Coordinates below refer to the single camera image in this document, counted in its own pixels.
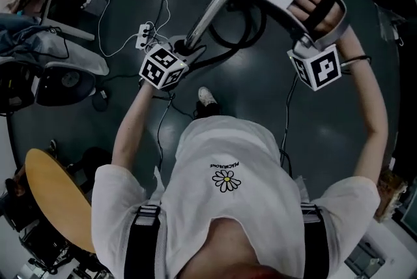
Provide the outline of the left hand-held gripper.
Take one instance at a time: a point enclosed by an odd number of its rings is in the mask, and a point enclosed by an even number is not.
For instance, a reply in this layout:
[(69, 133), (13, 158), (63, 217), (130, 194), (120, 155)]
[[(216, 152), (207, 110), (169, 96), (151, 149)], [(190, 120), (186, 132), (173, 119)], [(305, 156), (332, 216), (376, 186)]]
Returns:
[[(171, 51), (186, 51), (186, 35), (176, 35), (168, 39), (167, 43)], [(187, 56), (187, 64), (181, 61), (174, 53), (165, 46), (156, 44), (146, 54), (139, 75), (157, 89), (164, 89), (179, 82), (181, 77), (188, 71), (206, 51), (206, 46), (201, 45), (192, 50)]]

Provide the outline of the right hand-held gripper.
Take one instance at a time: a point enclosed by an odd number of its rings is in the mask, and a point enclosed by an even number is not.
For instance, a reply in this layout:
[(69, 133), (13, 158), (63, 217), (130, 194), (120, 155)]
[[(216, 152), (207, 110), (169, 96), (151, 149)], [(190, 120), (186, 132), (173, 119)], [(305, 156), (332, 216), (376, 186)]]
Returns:
[[(290, 11), (294, 0), (254, 0), (261, 10), (277, 21), (293, 39), (287, 52), (296, 73), (304, 84), (318, 91), (341, 77), (336, 41), (344, 34), (349, 21), (343, 0), (322, 0), (313, 11), (313, 18), (301, 22)], [(319, 37), (315, 28), (339, 5), (342, 17), (327, 34)]]

